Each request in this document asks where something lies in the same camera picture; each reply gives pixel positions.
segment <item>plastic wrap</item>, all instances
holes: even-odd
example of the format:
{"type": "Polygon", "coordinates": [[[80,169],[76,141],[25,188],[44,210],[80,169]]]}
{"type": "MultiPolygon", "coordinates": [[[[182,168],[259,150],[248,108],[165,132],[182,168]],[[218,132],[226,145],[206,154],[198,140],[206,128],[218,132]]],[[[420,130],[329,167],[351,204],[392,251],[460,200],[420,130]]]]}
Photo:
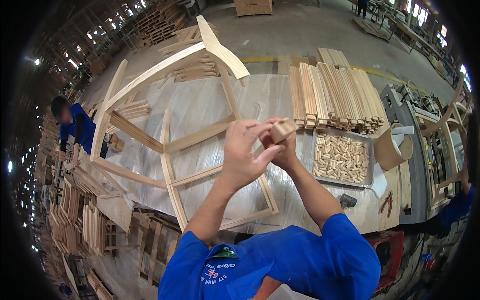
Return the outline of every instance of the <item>plastic wrap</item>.
{"type": "MultiPolygon", "coordinates": [[[[240,113],[244,119],[263,121],[271,116],[293,117],[288,76],[250,75],[247,86],[242,88],[233,81],[233,91],[240,113]]],[[[146,96],[152,110],[148,121],[135,123],[147,134],[159,140],[165,109],[169,108],[170,141],[207,128],[231,114],[221,85],[221,78],[207,78],[183,83],[169,82],[161,89],[160,84],[152,84],[146,96]]],[[[107,160],[144,176],[164,180],[160,154],[141,145],[122,132],[118,136],[125,141],[120,154],[107,155],[107,160]]],[[[225,133],[221,133],[199,144],[170,154],[173,174],[176,179],[212,167],[223,161],[225,133]]],[[[312,132],[298,132],[297,155],[304,164],[312,163],[312,132]]],[[[266,172],[280,213],[232,229],[245,233],[262,233],[296,225],[320,234],[317,225],[308,216],[297,189],[290,177],[280,168],[270,164],[266,172]]],[[[187,219],[191,219],[213,185],[214,178],[198,180],[179,186],[179,196],[187,219]]],[[[128,190],[128,198],[163,213],[174,216],[173,206],[167,190],[130,182],[118,176],[113,177],[128,190]]],[[[326,186],[336,197],[345,191],[358,199],[358,204],[346,213],[361,232],[378,229],[377,200],[369,190],[355,190],[343,187],[326,186]]],[[[234,195],[227,205],[224,218],[233,219],[267,208],[258,181],[253,182],[234,195]]]]}

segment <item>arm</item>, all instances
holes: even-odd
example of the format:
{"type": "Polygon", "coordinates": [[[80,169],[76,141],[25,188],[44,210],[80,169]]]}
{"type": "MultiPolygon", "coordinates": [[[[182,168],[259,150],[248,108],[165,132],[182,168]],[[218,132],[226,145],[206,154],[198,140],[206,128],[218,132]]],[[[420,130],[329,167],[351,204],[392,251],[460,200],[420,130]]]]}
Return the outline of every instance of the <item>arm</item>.
{"type": "Polygon", "coordinates": [[[67,140],[68,140],[68,130],[64,126],[60,126],[60,155],[59,159],[61,161],[67,160],[67,140]]]}
{"type": "MultiPolygon", "coordinates": [[[[265,120],[265,123],[275,123],[281,117],[273,117],[265,120]]],[[[271,136],[264,134],[261,141],[265,147],[274,146],[271,136]]],[[[333,215],[344,214],[340,203],[327,191],[313,176],[303,167],[297,158],[295,145],[297,143],[297,134],[293,133],[280,144],[286,147],[285,151],[275,157],[272,162],[285,170],[292,178],[293,183],[299,191],[303,205],[308,214],[317,223],[320,230],[323,229],[325,222],[333,215]]]]}
{"type": "Polygon", "coordinates": [[[80,141],[82,140],[82,129],[84,125],[84,115],[77,114],[75,117],[75,143],[73,145],[73,165],[78,166],[78,156],[80,154],[80,141]]]}
{"type": "Polygon", "coordinates": [[[468,195],[470,192],[470,188],[472,187],[472,184],[468,181],[468,159],[467,159],[467,137],[464,132],[460,132],[460,138],[462,139],[462,144],[463,144],[463,169],[462,169],[462,177],[460,178],[460,181],[462,182],[462,190],[465,195],[468,195]]]}
{"type": "Polygon", "coordinates": [[[215,179],[212,190],[185,228],[199,240],[209,243],[218,233],[230,198],[241,188],[259,178],[267,165],[285,147],[276,145],[258,158],[252,154],[257,137],[272,129],[272,124],[256,120],[236,121],[227,131],[222,174],[215,179]]]}

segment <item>red crate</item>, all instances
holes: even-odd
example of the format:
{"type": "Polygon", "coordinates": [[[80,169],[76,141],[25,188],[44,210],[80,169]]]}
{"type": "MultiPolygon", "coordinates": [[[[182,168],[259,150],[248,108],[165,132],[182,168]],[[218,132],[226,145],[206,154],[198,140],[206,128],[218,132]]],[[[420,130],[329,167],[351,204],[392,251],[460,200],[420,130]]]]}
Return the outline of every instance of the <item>red crate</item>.
{"type": "Polygon", "coordinates": [[[395,282],[398,275],[403,254],[403,231],[386,230],[380,232],[379,235],[369,236],[365,239],[375,250],[382,243],[390,243],[390,262],[387,265],[387,274],[380,277],[380,282],[375,290],[375,293],[378,293],[395,282]]]}

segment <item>cardboard tube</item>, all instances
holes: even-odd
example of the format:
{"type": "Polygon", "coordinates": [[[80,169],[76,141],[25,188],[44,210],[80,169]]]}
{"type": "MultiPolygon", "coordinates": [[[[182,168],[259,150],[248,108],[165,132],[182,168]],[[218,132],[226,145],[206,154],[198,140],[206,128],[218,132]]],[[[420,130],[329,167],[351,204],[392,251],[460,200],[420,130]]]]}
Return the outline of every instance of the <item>cardboard tube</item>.
{"type": "Polygon", "coordinates": [[[402,155],[398,155],[395,150],[392,141],[392,128],[401,126],[402,124],[394,123],[373,143],[375,159],[385,171],[399,166],[404,161],[409,160],[413,155],[413,143],[409,135],[405,135],[405,140],[399,147],[402,155]]]}

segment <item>concrete floor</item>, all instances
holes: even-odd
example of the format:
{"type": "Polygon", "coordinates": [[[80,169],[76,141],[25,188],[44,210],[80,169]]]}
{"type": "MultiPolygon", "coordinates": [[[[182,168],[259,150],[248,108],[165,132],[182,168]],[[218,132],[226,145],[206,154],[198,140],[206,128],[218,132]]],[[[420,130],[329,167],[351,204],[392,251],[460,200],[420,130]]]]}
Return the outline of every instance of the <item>concrete floor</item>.
{"type": "MultiPolygon", "coordinates": [[[[233,4],[210,7],[204,12],[207,21],[213,23],[219,33],[220,42],[229,48],[240,59],[262,61],[276,59],[281,55],[296,55],[315,57],[318,47],[333,48],[342,51],[349,63],[366,69],[391,75],[402,81],[412,80],[420,89],[435,93],[441,101],[449,103],[454,91],[450,85],[433,69],[427,59],[413,51],[408,54],[404,47],[395,39],[390,44],[373,36],[364,34],[353,23],[351,3],[347,0],[324,0],[322,7],[307,7],[292,0],[275,1],[273,16],[245,16],[236,18],[233,4]],[[249,39],[245,46],[242,43],[249,39]]],[[[110,67],[94,81],[83,93],[80,102],[86,102],[86,107],[97,108],[101,105],[115,71],[123,59],[129,61],[120,87],[131,80],[128,76],[144,72],[163,60],[158,49],[172,44],[174,41],[164,41],[150,48],[144,48],[133,53],[125,48],[117,54],[110,67]]],[[[278,63],[274,61],[246,63],[252,74],[275,74],[278,63]]],[[[396,82],[369,74],[372,84],[379,93],[386,84],[396,82]]],[[[139,94],[138,100],[146,97],[146,90],[139,94]]],[[[135,229],[129,237],[136,240],[135,229]]],[[[420,249],[416,256],[409,260],[406,274],[409,275],[415,267],[420,249]]],[[[92,257],[89,262],[99,273],[118,299],[156,299],[155,287],[150,287],[145,280],[136,274],[138,250],[119,250],[116,258],[92,257]]],[[[387,295],[379,298],[394,299],[401,292],[404,282],[409,276],[387,295]]]]}

